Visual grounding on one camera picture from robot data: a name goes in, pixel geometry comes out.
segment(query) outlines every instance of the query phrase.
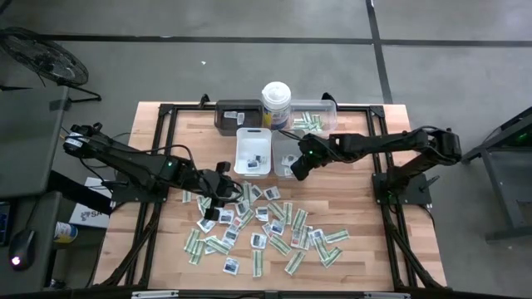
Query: concrete floor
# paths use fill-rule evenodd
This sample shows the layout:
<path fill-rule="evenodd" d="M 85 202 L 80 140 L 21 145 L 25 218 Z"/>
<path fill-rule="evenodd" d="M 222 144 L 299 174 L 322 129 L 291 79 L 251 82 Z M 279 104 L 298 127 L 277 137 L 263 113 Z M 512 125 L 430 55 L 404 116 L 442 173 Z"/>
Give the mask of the concrete floor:
<path fill-rule="evenodd" d="M 381 38 L 532 39 L 527 0 L 373 2 Z M 17 0 L 0 17 L 4 26 L 54 34 L 372 36 L 364 0 Z M 339 102 L 383 103 L 370 45 L 60 43 L 89 69 L 85 88 L 104 98 L 74 105 L 65 126 L 100 121 L 108 135 L 131 128 L 140 100 L 198 100 L 203 93 L 213 100 L 257 98 L 273 80 L 286 82 L 298 99 L 329 91 Z M 412 127 L 452 127 L 464 151 L 532 102 L 528 47 L 383 47 L 383 53 L 393 101 L 407 105 Z M 0 84 L 40 86 L 33 73 L 1 53 L 0 64 Z M 80 182 L 88 175 L 60 150 L 54 168 Z M 532 238 L 484 241 L 504 222 L 483 164 L 436 167 L 429 174 L 441 176 L 431 194 L 449 286 L 529 297 Z M 94 251 L 70 253 L 76 258 L 68 261 L 78 263 L 64 267 L 69 287 L 85 286 Z"/>

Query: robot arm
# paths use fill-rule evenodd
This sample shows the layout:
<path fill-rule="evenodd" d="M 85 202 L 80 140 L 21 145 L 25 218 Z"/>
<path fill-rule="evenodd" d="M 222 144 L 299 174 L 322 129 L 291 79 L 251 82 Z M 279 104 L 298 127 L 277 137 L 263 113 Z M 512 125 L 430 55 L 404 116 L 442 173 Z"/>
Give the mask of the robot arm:
<path fill-rule="evenodd" d="M 450 129 L 424 126 L 412 132 L 366 137 L 360 134 L 331 134 L 327 140 L 307 134 L 298 142 L 302 156 L 291 166 L 298 180 L 307 178 L 311 169 L 331 162 L 353 163 L 367 154 L 403 150 L 420 152 L 402 167 L 387 171 L 387 187 L 396 192 L 404 189 L 410 178 L 438 165 L 453 165 L 461 159 L 458 135 Z"/>
<path fill-rule="evenodd" d="M 115 192 L 135 194 L 133 197 L 139 202 L 155 202 L 166 197 L 168 187 L 187 190 L 212 198 L 205 218 L 217 218 L 214 208 L 234 202 L 233 193 L 241 193 L 241 186 L 224 174 L 230 169 L 229 162 L 218 163 L 215 171 L 196 169 L 192 159 L 134 149 L 102 134 L 101 127 L 99 123 L 73 125 L 63 149 L 80 159 L 98 159 L 124 174 L 128 182 L 103 183 Z M 173 147 L 189 151 L 183 145 Z"/>

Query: wooden tabletop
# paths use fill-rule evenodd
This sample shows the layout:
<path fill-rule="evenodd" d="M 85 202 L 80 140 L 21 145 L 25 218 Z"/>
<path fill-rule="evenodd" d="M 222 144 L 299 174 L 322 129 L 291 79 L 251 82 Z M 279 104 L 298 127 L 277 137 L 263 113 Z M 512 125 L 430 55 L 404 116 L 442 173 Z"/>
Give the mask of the wooden tabletop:
<path fill-rule="evenodd" d="M 130 138 L 130 146 L 139 150 L 151 148 L 160 102 L 141 102 L 138 105 Z M 404 105 L 385 105 L 389 133 L 410 130 Z M 338 133 L 367 135 L 366 116 L 362 113 L 338 113 Z M 168 121 L 165 122 L 161 146 L 165 143 Z M 199 169 L 214 169 L 217 162 L 234 164 L 236 138 L 223 137 L 213 126 L 213 112 L 182 111 L 178 114 L 174 144 L 190 147 Z M 172 154 L 187 157 L 182 149 L 174 148 Z M 394 153 L 396 165 L 405 164 L 413 152 Z M 308 212 L 307 225 L 333 233 L 346 228 L 351 236 L 334 244 L 342 256 L 328 269 L 319 261 L 312 247 L 290 277 L 284 268 L 296 249 L 284 257 L 271 245 L 264 250 L 264 275 L 252 278 L 251 233 L 263 233 L 256 218 L 240 233 L 229 253 L 239 261 L 237 276 L 222 272 L 226 256 L 213 253 L 203 256 L 198 266 L 189 264 L 190 257 L 183 247 L 191 228 L 198 228 L 200 219 L 193 195 L 191 203 L 181 203 L 181 191 L 172 189 L 163 206 L 151 268 L 150 288 L 172 289 L 232 289 L 232 290 L 309 290 L 309 291 L 390 291 L 393 289 L 388 262 L 384 227 L 379 207 L 374 203 L 370 177 L 374 172 L 372 159 L 367 156 L 354 164 L 332 163 L 314 169 L 303 182 L 280 181 L 272 173 L 267 179 L 250 180 L 261 189 L 278 186 L 282 198 L 278 201 L 293 203 L 293 217 L 298 208 Z M 229 175 L 237 178 L 231 170 Z M 261 197 L 255 207 L 265 206 Z M 109 228 L 101 251 L 95 283 L 111 275 L 131 248 L 139 204 L 128 203 L 111 215 Z M 417 206 L 405 206 L 406 225 L 411 248 L 426 270 L 441 284 L 445 277 L 441 265 L 436 235 L 430 218 Z M 220 239 L 227 226 L 217 223 L 210 235 Z M 285 230 L 283 239 L 290 244 L 291 230 Z M 401 277 L 406 281 L 405 263 L 397 256 Z M 140 277 L 144 251 L 140 253 L 135 281 Z"/>

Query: box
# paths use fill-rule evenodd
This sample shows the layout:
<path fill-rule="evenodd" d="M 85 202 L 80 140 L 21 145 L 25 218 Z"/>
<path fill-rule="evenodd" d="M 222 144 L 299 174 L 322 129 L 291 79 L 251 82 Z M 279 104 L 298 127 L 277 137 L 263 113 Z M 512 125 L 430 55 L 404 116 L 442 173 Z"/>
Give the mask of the box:
<path fill-rule="evenodd" d="M 226 117 L 238 113 L 244 113 L 244 121 L 241 125 L 238 124 L 236 116 Z M 263 103 L 260 100 L 219 100 L 216 102 L 214 126 L 222 136 L 235 136 L 239 128 L 260 128 L 262 125 Z"/>
<path fill-rule="evenodd" d="M 305 132 L 302 130 L 290 131 L 298 137 L 303 137 Z M 301 150 L 299 150 L 298 141 L 291 139 L 278 131 L 272 133 L 272 149 L 273 149 L 273 171 L 280 179 L 295 179 L 293 174 L 286 174 L 285 169 L 288 166 L 282 165 L 283 157 L 289 154 L 293 154 L 296 157 L 300 157 Z"/>
<path fill-rule="evenodd" d="M 258 169 L 248 169 L 248 160 L 260 155 L 266 159 Z M 240 128 L 236 131 L 234 172 L 243 179 L 265 179 L 272 169 L 272 132 L 269 129 Z"/>
<path fill-rule="evenodd" d="M 320 122 L 320 129 L 313 129 L 313 118 Z M 337 127 L 336 103 L 332 100 L 292 100 L 287 128 L 303 130 L 305 134 L 328 136 Z"/>

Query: computer mouse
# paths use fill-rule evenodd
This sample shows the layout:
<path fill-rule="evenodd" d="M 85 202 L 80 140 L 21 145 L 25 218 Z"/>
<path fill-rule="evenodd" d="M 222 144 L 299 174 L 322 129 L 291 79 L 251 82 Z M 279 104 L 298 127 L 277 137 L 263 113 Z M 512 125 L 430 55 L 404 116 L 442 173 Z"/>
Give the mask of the computer mouse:
<path fill-rule="evenodd" d="M 9 244 L 9 264 L 13 270 L 22 271 L 33 264 L 35 258 L 35 231 L 24 229 L 13 236 Z"/>

